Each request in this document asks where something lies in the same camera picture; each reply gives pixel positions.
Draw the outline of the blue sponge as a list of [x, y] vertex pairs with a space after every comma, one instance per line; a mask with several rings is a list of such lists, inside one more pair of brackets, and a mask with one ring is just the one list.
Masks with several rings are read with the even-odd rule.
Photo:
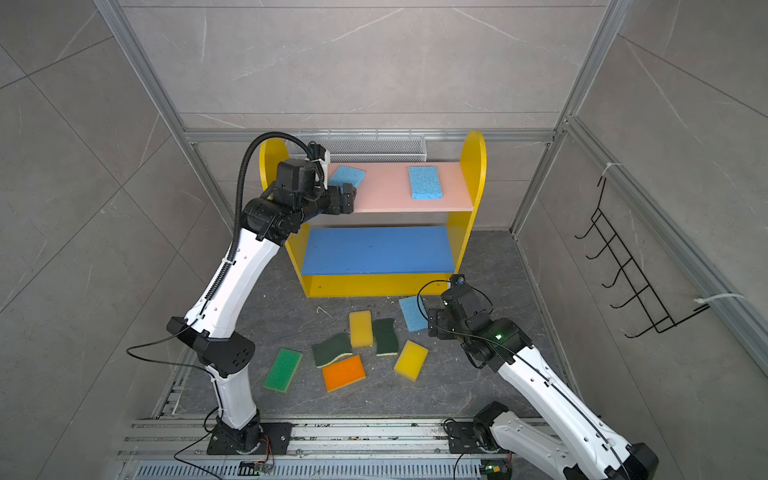
[[328, 186], [331, 187], [343, 187], [345, 184], [349, 184], [357, 189], [366, 177], [364, 170], [353, 168], [349, 166], [338, 166], [334, 173], [328, 180]]
[[399, 305], [409, 332], [419, 332], [428, 328], [424, 305], [420, 297], [402, 298], [399, 300]]

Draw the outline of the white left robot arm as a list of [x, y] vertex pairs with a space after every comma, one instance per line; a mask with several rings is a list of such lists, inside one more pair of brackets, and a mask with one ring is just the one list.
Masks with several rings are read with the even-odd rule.
[[312, 218], [350, 214], [356, 189], [328, 183], [326, 160], [289, 158], [262, 194], [245, 202], [236, 197], [233, 238], [207, 290], [168, 332], [190, 347], [210, 375], [218, 410], [214, 435], [241, 454], [259, 448], [262, 428], [248, 367], [255, 344], [237, 333], [242, 307], [257, 280], [285, 245]]

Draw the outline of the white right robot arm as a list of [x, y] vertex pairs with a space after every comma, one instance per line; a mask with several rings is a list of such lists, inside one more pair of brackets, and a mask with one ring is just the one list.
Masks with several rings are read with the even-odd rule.
[[422, 314], [430, 335], [458, 341], [471, 365], [498, 374], [553, 431], [546, 434], [493, 402], [473, 420], [483, 447], [515, 453], [553, 479], [654, 477], [659, 459], [648, 445], [630, 443], [594, 414], [514, 321], [492, 318], [488, 297], [463, 275], [447, 284], [441, 307]]

